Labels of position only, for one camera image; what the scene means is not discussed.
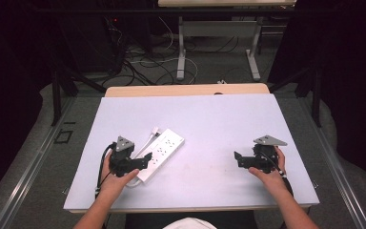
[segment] power strip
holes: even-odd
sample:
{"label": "power strip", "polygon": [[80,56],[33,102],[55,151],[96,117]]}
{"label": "power strip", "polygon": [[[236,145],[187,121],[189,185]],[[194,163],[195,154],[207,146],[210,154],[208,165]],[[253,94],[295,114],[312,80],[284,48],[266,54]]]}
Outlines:
{"label": "power strip", "polygon": [[167,129],[156,140],[151,143],[144,151],[137,156],[143,157],[148,153],[152,153],[152,159],[148,162],[148,168],[141,170],[138,178],[146,182],[169,158],[184,144],[184,138],[175,132]]}

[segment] table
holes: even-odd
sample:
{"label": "table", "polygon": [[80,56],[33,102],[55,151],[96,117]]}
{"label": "table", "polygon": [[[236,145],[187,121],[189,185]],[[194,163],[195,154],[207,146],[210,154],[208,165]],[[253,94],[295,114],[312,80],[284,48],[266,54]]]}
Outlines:
{"label": "table", "polygon": [[[159,0],[160,7],[168,8],[204,8],[204,7],[271,7],[291,6],[296,0]],[[252,47],[246,50],[254,81],[260,80],[260,74],[254,53],[260,36],[263,17],[256,21],[184,21],[179,17],[179,59],[177,63],[178,80],[184,79],[186,50],[184,49],[185,36],[243,36],[252,37]]]}
{"label": "table", "polygon": [[319,203],[273,94],[264,84],[110,88],[102,98],[64,209],[83,213],[94,202],[100,158],[119,135],[140,149],[154,126],[185,144],[149,180],[125,188],[115,213],[245,210],[276,207],[263,184],[237,167],[234,151],[252,156],[253,140],[271,135],[282,147],[295,199]]}

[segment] person's left hand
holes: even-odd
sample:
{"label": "person's left hand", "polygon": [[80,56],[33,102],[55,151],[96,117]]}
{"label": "person's left hand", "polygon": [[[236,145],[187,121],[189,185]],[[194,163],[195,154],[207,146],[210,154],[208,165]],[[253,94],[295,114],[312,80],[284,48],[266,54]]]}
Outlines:
{"label": "person's left hand", "polygon": [[135,169],[129,172],[128,174],[125,174],[123,177],[117,177],[114,174],[109,174],[110,172],[109,163],[111,155],[112,152],[109,152],[103,162],[102,185],[99,195],[106,194],[109,195],[109,198],[116,200],[118,196],[120,196],[124,186],[126,186],[128,182],[130,182],[133,178],[135,178],[138,175],[139,170]]}

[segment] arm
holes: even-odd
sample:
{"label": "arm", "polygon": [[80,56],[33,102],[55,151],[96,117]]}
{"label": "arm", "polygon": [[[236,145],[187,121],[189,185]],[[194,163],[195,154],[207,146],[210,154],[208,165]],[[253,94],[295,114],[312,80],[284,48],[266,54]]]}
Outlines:
{"label": "arm", "polygon": [[[275,150],[278,154],[278,167],[285,174],[285,156],[278,147]],[[273,196],[288,228],[318,228],[287,190],[277,170],[264,174],[256,168],[249,168],[249,172],[258,177]]]}
{"label": "arm", "polygon": [[110,155],[106,156],[103,164],[102,171],[102,186],[99,196],[91,205],[88,212],[78,221],[73,228],[101,228],[106,215],[108,214],[112,204],[120,196],[124,186],[138,175],[139,170],[133,170],[123,177],[116,177],[113,174],[107,174],[110,172],[109,159]]}

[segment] person's right hand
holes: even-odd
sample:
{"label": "person's right hand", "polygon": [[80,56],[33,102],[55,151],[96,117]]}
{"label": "person's right hand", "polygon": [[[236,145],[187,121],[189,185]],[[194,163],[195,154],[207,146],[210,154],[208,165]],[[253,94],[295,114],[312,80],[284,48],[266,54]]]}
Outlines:
{"label": "person's right hand", "polygon": [[[285,156],[277,146],[274,146],[274,148],[278,154],[278,168],[280,168],[280,170],[285,174]],[[288,192],[287,187],[285,186],[285,183],[277,169],[274,169],[269,174],[265,174],[255,167],[251,167],[249,168],[249,172],[263,182],[264,186],[272,196],[276,197],[276,195],[282,192]]]}

